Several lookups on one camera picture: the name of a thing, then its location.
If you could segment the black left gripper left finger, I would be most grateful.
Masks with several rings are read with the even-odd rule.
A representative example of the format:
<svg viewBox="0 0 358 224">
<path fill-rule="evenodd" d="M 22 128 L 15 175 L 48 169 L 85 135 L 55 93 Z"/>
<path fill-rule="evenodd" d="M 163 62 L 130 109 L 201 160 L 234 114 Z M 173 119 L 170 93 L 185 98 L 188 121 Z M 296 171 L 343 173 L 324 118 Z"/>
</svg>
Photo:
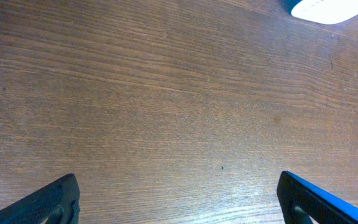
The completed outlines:
<svg viewBox="0 0 358 224">
<path fill-rule="evenodd" d="M 0 210 L 0 224 L 78 224 L 80 190 L 67 174 Z"/>
</svg>

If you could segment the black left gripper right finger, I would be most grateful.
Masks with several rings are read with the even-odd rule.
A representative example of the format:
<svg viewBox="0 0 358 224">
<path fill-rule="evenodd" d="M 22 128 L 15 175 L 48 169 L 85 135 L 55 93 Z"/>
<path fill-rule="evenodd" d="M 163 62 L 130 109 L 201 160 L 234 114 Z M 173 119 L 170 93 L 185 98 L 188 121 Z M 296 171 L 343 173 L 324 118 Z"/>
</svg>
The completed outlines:
<svg viewBox="0 0 358 224">
<path fill-rule="evenodd" d="M 358 208 L 289 171 L 283 171 L 277 197 L 285 223 L 358 223 Z"/>
</svg>

